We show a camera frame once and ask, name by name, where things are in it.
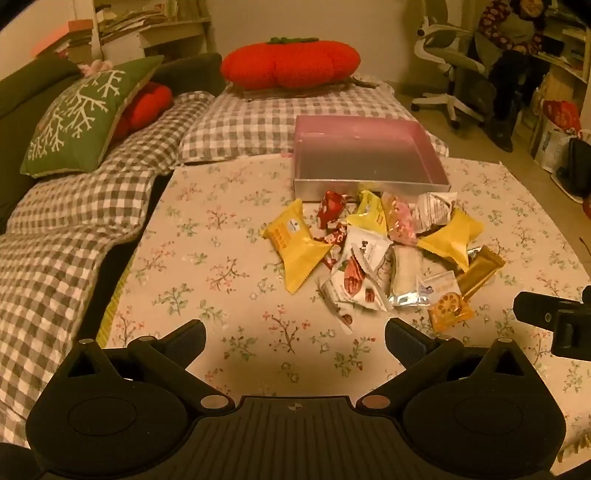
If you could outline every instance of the red bag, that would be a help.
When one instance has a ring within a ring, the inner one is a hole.
[[[573,102],[548,100],[542,107],[544,115],[568,134],[578,135],[581,130],[579,111]]]

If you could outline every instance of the snowflake pattern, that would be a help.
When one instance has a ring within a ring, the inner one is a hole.
[[[109,112],[107,100],[121,94],[116,85],[125,73],[124,70],[99,72],[68,87],[37,125],[37,135],[27,150],[27,159],[37,160],[48,153],[59,152],[66,137],[80,139],[90,131],[97,114]]]

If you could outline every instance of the black gripper pad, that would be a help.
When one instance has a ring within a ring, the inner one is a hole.
[[[141,445],[130,445],[140,448]],[[129,480],[460,480],[420,458],[392,420],[353,410],[348,397],[245,397],[199,420],[187,442]],[[551,480],[539,472],[527,480]],[[40,480],[58,480],[47,473]]]

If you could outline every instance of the red pumpkin plush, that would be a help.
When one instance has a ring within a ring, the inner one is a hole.
[[[357,50],[346,43],[272,38],[230,53],[222,75],[245,90],[304,89],[345,80],[360,62]]]
[[[148,82],[125,108],[113,133],[112,141],[119,141],[153,123],[173,102],[170,88]]]

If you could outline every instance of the checkered pillow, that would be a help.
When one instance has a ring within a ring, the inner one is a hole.
[[[154,174],[171,171],[182,137],[213,100],[209,93],[185,93],[157,122],[114,148],[93,173],[38,182],[12,213],[7,232],[97,222],[137,224],[145,215]]]
[[[42,180],[18,204],[0,235],[0,442],[26,445],[25,419],[72,346],[100,263],[138,235],[156,175],[212,101],[181,95],[96,171]]]
[[[71,347],[102,258],[131,232],[82,225],[0,236],[0,404],[27,418]]]
[[[180,160],[184,163],[227,160],[241,155],[290,151],[298,115],[414,119],[384,82],[379,82],[376,88],[351,85],[320,96],[252,101],[231,93],[228,87],[183,138]],[[445,143],[429,136],[437,154],[447,156]]]

